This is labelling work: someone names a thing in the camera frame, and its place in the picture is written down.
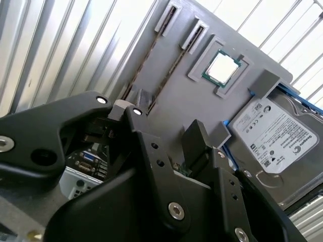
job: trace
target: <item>metal screw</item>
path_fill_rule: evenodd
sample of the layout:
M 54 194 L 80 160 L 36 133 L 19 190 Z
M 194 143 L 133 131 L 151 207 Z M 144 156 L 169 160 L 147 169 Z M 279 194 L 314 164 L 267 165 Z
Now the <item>metal screw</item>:
M 7 136 L 0 136 L 0 152 L 7 152 L 14 148 L 15 142 Z
M 137 115 L 141 115 L 142 114 L 142 111 L 140 111 L 139 109 L 137 108 L 134 108 L 133 111 L 135 112 L 135 114 Z
M 171 214 L 171 216 L 176 220 L 184 219 L 184 216 L 185 216 L 184 209 L 178 203 L 174 203 L 174 202 L 170 203 L 168 205 L 168 211 Z
M 218 152 L 218 154 L 219 154 L 219 156 L 221 157 L 221 158 L 225 158 L 226 156 L 221 152 L 221 151 L 219 151 Z
M 107 100 L 103 97 L 96 97 L 96 100 L 99 102 L 99 103 L 102 103 L 102 104 L 106 104 L 107 103 Z
M 42 234 L 33 230 L 27 234 L 27 238 L 30 242 L 38 242 L 42 240 Z
M 247 234 L 241 228 L 236 228 L 234 232 L 240 242 L 249 242 Z
M 251 173 L 248 172 L 247 170 L 244 170 L 243 172 L 247 175 L 247 177 L 252 177 Z

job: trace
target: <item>silver bolt head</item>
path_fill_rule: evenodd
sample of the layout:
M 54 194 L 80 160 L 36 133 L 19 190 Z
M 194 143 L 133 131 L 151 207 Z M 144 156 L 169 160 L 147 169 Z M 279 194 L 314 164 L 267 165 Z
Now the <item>silver bolt head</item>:
M 183 220 L 185 217 L 184 209 L 178 203 L 169 203 L 168 211 L 170 215 L 175 218 L 176 220 Z

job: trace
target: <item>processor chip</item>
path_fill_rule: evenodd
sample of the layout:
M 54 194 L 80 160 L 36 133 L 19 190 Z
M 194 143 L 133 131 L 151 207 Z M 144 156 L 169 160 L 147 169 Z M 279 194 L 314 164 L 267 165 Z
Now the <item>processor chip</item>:
M 225 87 L 240 66 L 241 64 L 238 61 L 222 50 L 218 50 L 202 76 L 218 86 Z

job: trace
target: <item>hard drive label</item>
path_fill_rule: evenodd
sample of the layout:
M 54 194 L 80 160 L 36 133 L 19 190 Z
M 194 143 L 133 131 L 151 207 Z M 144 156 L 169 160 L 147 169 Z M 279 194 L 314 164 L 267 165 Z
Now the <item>hard drive label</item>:
M 233 129 L 263 170 L 281 173 L 318 141 L 310 131 L 269 99 L 256 99 L 233 123 Z

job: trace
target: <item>white corrugated panel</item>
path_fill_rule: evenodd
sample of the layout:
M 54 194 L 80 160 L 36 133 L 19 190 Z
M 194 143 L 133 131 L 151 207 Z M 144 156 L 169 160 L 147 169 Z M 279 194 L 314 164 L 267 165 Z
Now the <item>white corrugated panel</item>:
M 321 242 L 323 233 L 323 197 L 293 214 L 290 219 L 309 242 Z
M 0 116 L 109 96 L 157 0 L 1 0 Z

